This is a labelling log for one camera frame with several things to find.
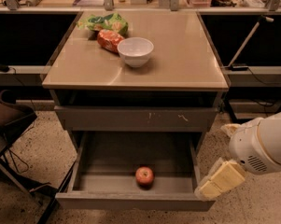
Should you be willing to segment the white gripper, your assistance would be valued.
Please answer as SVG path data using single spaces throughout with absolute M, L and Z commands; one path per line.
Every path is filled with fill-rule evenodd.
M 194 194 L 202 201 L 213 201 L 241 185 L 246 170 L 255 175 L 281 171 L 281 118 L 256 118 L 241 126 L 224 124 L 221 130 L 231 137 L 229 150 L 234 160 L 219 158 L 199 182 Z

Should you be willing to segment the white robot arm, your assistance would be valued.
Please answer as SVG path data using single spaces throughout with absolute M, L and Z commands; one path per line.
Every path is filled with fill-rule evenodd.
M 281 171 L 281 112 L 243 124 L 226 124 L 231 159 L 219 158 L 198 184 L 194 194 L 213 201 L 245 182 L 248 173 L 266 175 Z

